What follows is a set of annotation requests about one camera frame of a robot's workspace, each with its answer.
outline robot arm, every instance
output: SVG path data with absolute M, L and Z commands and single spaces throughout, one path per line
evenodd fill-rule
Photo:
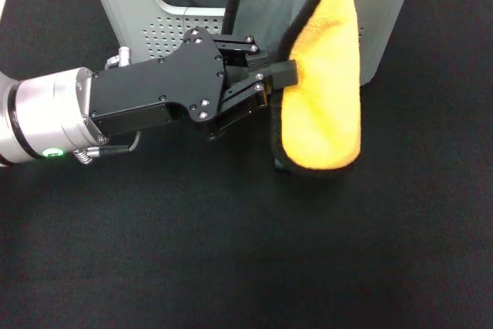
M 295 61 L 271 63 L 253 37 L 189 30 L 165 58 L 119 68 L 86 68 L 25 81 L 0 73 L 0 166 L 74 153 L 92 158 L 131 152 L 141 129 L 188 119 L 214 139 L 239 119 L 268 106 L 272 91 L 297 83 Z M 230 67 L 242 67 L 232 79 Z M 133 146 L 109 138 L 137 132 Z

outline black table surface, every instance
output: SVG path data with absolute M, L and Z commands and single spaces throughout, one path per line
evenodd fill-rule
M 337 180 L 276 173 L 267 113 L 0 171 L 0 327 L 491 327 L 492 26 L 493 0 L 406 0 Z M 99 0 L 8 0 L 0 70 L 117 47 Z

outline green led light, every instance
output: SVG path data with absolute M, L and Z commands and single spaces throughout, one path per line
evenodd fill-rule
M 46 158 L 63 156 L 64 152 L 61 149 L 50 148 L 43 152 L 43 156 Z

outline metal spring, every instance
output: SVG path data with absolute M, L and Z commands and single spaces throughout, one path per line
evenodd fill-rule
M 76 157 L 76 159 L 78 159 L 80 161 L 81 164 L 83 165 L 89 165 L 92 163 L 92 158 L 89 157 L 89 155 L 87 154 L 87 151 L 86 150 L 76 150 L 74 152 L 74 156 Z

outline yellow towel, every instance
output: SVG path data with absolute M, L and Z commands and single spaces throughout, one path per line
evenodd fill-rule
M 360 57 L 354 0 L 320 0 L 291 59 L 299 83 L 284 90 L 282 146 L 309 170 L 351 164 L 361 147 Z

